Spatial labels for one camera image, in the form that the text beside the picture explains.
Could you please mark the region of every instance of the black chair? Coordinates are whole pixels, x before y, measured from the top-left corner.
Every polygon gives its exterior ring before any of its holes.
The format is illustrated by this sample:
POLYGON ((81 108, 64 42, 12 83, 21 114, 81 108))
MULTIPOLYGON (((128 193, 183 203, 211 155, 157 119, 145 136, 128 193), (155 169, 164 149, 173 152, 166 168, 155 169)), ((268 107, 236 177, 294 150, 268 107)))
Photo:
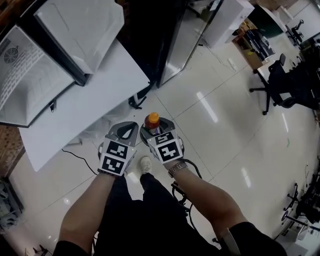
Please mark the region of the black chair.
POLYGON ((312 92, 312 82, 308 74, 303 73, 305 69, 295 68, 286 73, 283 69, 285 61, 286 56, 281 54, 280 59, 268 68, 270 72, 268 82, 257 70, 254 71, 259 75, 264 88, 251 88, 249 92, 266 92, 266 110, 262 114, 268 113, 270 99, 274 101, 274 106, 278 105, 286 109, 291 108, 294 104, 300 104, 313 110, 319 109, 318 98, 312 92), (284 93, 290 93, 291 97, 282 99, 280 94, 284 93))

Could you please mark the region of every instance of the sneaker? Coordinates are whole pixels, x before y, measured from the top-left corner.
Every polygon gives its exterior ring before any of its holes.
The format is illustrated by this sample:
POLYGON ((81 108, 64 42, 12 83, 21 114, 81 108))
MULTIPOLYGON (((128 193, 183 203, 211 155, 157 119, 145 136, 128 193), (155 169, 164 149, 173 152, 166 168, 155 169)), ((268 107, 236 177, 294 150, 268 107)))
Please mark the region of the sneaker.
POLYGON ((144 156, 140 159, 140 171, 141 174, 147 174, 151 173, 152 171, 152 164, 151 164, 151 159, 149 156, 144 156))

